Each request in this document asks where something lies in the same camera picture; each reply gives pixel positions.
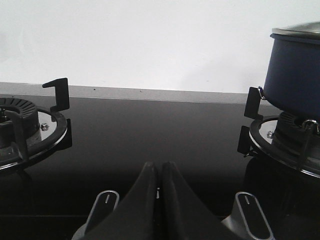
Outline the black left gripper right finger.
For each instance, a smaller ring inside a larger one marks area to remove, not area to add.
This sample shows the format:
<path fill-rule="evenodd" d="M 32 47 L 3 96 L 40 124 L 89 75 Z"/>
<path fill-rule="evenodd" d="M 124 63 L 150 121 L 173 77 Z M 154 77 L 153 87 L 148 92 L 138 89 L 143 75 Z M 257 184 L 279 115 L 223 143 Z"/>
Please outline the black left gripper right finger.
<path fill-rule="evenodd" d="M 171 240 L 239 240 L 196 196 L 174 162 L 162 165 L 162 190 Z"/>

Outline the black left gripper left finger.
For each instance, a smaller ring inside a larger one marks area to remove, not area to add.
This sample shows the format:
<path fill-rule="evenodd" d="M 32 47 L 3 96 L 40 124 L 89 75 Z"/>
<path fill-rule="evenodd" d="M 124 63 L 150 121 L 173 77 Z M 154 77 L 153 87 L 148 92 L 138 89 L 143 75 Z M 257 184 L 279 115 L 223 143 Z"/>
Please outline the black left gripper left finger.
<path fill-rule="evenodd" d="M 80 240 L 151 240 L 156 191 L 155 165 L 146 162 L 115 210 Z"/>

